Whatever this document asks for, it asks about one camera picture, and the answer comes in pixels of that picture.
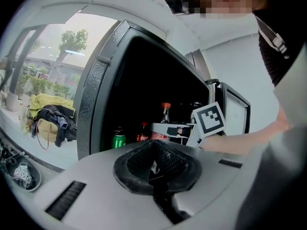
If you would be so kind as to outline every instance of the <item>red bottle cap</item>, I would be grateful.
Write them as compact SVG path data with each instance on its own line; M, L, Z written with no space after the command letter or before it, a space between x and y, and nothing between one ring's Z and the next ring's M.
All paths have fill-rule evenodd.
M161 107L162 107L162 108L171 109L171 104L170 104L170 103L162 103Z

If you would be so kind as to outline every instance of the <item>red label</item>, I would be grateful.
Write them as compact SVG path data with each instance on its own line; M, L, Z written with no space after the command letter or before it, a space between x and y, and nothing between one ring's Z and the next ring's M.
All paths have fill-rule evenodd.
M137 141L145 141L148 140L149 136L142 136L142 135L137 135L136 140Z
M153 132L150 140L169 140L168 136Z

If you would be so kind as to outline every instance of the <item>refrigerator door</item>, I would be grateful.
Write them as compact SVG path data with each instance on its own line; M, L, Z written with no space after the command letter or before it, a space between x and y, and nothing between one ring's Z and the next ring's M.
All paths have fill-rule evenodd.
M176 61L189 69L209 90L208 85L194 70L191 63L161 38L142 27L123 21L113 26L109 38L106 37L94 50L77 89L75 108L78 110L78 158L79 160L101 151L102 128L106 106L113 84L123 71L125 53L134 38L142 38L165 51Z
M226 128L219 135L241 135L249 133L251 104L240 93L224 82L216 82L215 101L219 104Z

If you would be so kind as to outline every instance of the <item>yellow cloth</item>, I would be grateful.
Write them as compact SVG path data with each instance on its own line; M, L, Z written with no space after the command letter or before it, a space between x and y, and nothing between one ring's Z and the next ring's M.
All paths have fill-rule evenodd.
M59 96L52 96L48 94L39 94L38 96L32 95L31 96L31 103L30 103L30 113L33 118L37 117L37 114L45 105L61 105L67 107L73 111L76 109L72 107L73 101L72 100L65 100Z

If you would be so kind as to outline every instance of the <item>brown bag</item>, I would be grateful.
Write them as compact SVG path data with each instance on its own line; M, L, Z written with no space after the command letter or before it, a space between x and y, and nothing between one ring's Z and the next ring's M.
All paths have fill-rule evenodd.
M44 148L42 144L40 143L37 130L39 132L39 135L48 142L47 148ZM38 143L42 147L42 149L47 150L49 148L49 142L56 141L57 134L58 134L58 127L54 123L51 123L42 118L38 121L37 126L36 126L36 135L37 135Z

